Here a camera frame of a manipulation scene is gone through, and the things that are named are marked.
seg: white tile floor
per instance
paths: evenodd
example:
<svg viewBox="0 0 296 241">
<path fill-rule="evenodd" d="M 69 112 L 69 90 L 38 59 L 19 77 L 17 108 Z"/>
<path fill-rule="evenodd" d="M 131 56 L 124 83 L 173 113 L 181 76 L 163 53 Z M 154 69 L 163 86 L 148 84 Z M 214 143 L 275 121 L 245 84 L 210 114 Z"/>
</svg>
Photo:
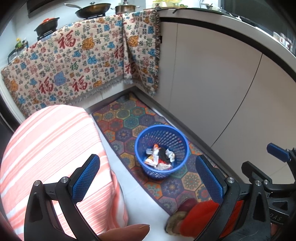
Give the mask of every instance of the white tile floor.
<svg viewBox="0 0 296 241">
<path fill-rule="evenodd" d="M 144 241 L 192 241 L 193 238 L 168 235 L 164 228 L 169 215 L 144 191 L 122 164 L 96 125 L 105 147 L 111 169 L 121 185 L 129 216 L 129 225 L 145 223 L 150 232 Z"/>
</svg>

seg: fingernail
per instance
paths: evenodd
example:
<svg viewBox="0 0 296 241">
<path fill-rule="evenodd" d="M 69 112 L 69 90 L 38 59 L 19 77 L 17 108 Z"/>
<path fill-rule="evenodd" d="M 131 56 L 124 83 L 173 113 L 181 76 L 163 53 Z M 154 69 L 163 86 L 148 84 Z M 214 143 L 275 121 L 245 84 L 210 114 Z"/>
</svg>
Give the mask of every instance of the fingernail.
<svg viewBox="0 0 296 241">
<path fill-rule="evenodd" d="M 150 227 L 150 225 L 149 224 L 135 224 L 135 225 L 132 225 L 132 229 L 141 229 L 141 228 L 143 228 L 143 227 Z"/>
</svg>

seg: pot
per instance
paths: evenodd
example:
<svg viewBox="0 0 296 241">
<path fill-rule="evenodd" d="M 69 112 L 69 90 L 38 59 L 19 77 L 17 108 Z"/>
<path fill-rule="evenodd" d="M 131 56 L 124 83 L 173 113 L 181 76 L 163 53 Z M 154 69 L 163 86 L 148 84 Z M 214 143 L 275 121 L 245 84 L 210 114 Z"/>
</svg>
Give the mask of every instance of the pot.
<svg viewBox="0 0 296 241">
<path fill-rule="evenodd" d="M 37 32 L 38 37 L 43 36 L 45 33 L 49 31 L 57 30 L 57 21 L 59 18 L 47 18 L 44 19 L 42 23 L 34 30 Z"/>
<path fill-rule="evenodd" d="M 123 14 L 127 12 L 135 12 L 136 8 L 139 8 L 140 6 L 130 5 L 127 0 L 123 0 L 123 5 L 118 5 L 115 8 L 111 8 L 112 10 L 115 10 L 115 14 Z"/>
<path fill-rule="evenodd" d="M 110 3 L 99 3 L 95 4 L 95 2 L 91 2 L 90 6 L 81 8 L 77 5 L 65 3 L 64 4 L 67 7 L 76 7 L 79 8 L 78 11 L 75 12 L 77 17 L 79 18 L 93 18 L 96 16 L 104 15 L 110 8 Z"/>
</svg>

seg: wok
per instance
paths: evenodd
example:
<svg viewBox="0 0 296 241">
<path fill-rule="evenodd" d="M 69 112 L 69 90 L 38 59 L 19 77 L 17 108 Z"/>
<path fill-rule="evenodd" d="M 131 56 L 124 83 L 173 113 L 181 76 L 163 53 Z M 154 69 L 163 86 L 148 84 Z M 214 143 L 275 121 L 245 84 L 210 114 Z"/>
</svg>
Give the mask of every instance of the wok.
<svg viewBox="0 0 296 241">
<path fill-rule="evenodd" d="M 77 17 L 79 18 L 93 18 L 99 15 L 103 15 L 109 10 L 111 6 L 110 3 L 95 4 L 95 2 L 91 2 L 90 6 L 87 6 L 84 8 L 81 8 L 77 5 L 70 4 L 70 3 L 65 3 L 64 5 L 67 7 L 79 8 L 79 10 L 75 12 Z"/>
</svg>

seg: hand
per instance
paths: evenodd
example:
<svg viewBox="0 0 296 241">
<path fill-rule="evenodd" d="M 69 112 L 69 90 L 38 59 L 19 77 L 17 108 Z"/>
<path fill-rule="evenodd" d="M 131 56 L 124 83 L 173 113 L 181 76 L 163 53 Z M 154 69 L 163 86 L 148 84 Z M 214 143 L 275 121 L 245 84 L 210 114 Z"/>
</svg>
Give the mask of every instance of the hand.
<svg viewBox="0 0 296 241">
<path fill-rule="evenodd" d="M 99 235 L 102 241 L 142 241 L 150 231 L 148 224 L 136 224 L 111 229 Z"/>
</svg>

